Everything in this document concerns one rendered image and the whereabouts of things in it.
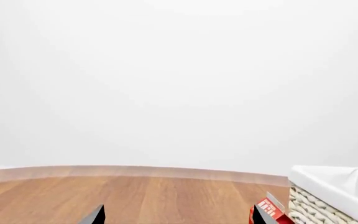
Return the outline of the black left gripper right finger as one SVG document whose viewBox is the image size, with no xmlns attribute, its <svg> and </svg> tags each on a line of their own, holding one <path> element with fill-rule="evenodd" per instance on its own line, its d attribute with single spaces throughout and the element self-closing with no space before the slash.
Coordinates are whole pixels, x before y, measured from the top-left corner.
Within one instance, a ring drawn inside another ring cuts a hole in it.
<svg viewBox="0 0 358 224">
<path fill-rule="evenodd" d="M 253 224 L 275 224 L 275 220 L 258 205 L 254 205 L 252 219 Z"/>
</svg>

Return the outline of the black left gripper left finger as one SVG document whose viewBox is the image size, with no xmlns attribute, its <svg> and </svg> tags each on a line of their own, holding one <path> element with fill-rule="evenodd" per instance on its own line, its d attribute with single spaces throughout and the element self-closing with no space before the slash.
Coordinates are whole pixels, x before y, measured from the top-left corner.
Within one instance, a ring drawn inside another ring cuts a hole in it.
<svg viewBox="0 0 358 224">
<path fill-rule="evenodd" d="M 104 224 L 106 219 L 104 205 L 99 205 L 78 224 Z"/>
</svg>

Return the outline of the woven basket with white liner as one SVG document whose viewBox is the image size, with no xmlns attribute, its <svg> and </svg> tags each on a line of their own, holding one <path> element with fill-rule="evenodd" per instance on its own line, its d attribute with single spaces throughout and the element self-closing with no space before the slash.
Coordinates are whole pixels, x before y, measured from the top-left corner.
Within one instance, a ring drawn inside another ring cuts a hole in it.
<svg viewBox="0 0 358 224">
<path fill-rule="evenodd" d="M 288 180 L 295 224 L 358 224 L 358 167 L 293 166 Z"/>
</svg>

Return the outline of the red carton box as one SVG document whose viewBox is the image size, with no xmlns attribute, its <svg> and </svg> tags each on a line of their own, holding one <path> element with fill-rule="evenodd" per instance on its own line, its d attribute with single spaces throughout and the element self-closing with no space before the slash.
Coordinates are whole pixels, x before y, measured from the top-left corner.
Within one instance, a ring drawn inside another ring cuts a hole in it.
<svg viewBox="0 0 358 224">
<path fill-rule="evenodd" d="M 258 205 L 264 212 L 267 212 L 267 214 L 275 220 L 275 224 L 295 224 L 295 222 L 285 214 L 284 206 L 270 192 L 267 192 L 266 196 L 255 205 Z M 253 224 L 253 212 L 254 205 L 250 208 L 249 224 Z"/>
</svg>

